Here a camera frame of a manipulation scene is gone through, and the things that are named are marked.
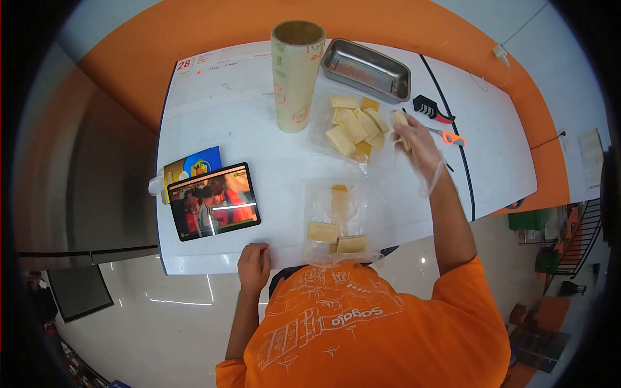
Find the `tiled floor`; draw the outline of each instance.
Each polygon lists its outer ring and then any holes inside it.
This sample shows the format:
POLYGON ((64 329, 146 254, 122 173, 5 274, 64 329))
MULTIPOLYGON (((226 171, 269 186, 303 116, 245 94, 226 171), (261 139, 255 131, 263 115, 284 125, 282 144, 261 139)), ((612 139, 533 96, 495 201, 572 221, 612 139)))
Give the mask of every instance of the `tiled floor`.
MULTIPOLYGON (((530 305, 542 293, 533 270, 538 248, 517 245, 506 215, 471 226, 487 281, 508 321, 516 303, 530 305)), ((240 288, 237 274, 165 276, 156 256, 100 267, 115 306, 58 323, 69 345, 106 379, 133 388, 215 386, 214 366, 224 357, 240 288)), ((428 299, 438 279, 433 238, 399 247, 378 273, 397 292, 428 299)), ((264 289, 261 319, 267 301, 264 289)))

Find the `railing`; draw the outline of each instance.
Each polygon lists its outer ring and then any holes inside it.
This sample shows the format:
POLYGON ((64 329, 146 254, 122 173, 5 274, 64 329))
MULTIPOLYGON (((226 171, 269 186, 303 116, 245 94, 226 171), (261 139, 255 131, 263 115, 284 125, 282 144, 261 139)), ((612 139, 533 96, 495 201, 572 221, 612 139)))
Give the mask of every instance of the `railing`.
POLYGON ((599 198, 587 201, 576 232, 563 250, 556 270, 557 275, 571 276, 570 279, 576 277, 589 256, 601 228, 602 212, 599 198))

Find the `stainless steel tray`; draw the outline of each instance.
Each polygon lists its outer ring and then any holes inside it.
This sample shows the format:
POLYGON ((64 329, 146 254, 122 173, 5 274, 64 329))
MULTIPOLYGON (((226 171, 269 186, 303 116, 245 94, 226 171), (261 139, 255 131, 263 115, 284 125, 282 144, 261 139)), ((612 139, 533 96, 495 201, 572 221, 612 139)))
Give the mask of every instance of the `stainless steel tray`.
POLYGON ((332 39, 321 58, 326 77, 391 104, 410 99, 410 69, 375 50, 345 39, 332 39))

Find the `white graphic print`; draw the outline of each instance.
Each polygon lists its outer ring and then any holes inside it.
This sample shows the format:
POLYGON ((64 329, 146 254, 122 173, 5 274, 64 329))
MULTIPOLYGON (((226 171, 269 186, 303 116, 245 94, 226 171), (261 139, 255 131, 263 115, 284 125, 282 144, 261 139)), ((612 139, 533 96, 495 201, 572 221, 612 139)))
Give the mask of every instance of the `white graphic print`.
POLYGON ((347 326, 346 330, 349 330, 351 332, 351 335, 353 335, 353 339, 356 340, 356 335, 354 334, 353 330, 356 328, 356 325, 352 325, 352 326, 347 326))
MULTIPOLYGON (((357 325, 402 311, 403 300, 381 281, 354 281, 346 270, 308 266, 292 276, 289 292, 280 293, 266 310, 266 316, 282 314, 297 317, 264 334, 256 360, 260 370, 275 361, 287 367, 298 354, 287 354, 305 347, 315 337, 330 330, 354 333, 357 325), (301 306, 315 307, 302 309, 301 306)), ((334 357, 339 346, 324 350, 334 357)))
POLYGON ((292 356, 286 356, 284 360, 282 361, 278 361, 280 365, 284 365, 287 367, 287 376, 289 375, 289 365, 291 365, 291 363, 295 361, 296 358, 297 358, 297 354, 294 354, 292 356))
POLYGON ((324 352, 330 353, 332 358, 334 358, 334 352, 336 352, 339 348, 340 348, 340 346, 337 346, 336 348, 334 346, 330 346, 329 348, 324 349, 324 352))

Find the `tablet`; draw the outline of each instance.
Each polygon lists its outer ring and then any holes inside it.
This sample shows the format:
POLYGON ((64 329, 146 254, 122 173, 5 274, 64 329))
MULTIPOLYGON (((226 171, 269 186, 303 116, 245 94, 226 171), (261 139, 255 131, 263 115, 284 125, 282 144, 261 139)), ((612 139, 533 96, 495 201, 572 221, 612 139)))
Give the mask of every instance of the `tablet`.
POLYGON ((261 223, 247 163, 171 183, 168 196, 181 241, 261 223))

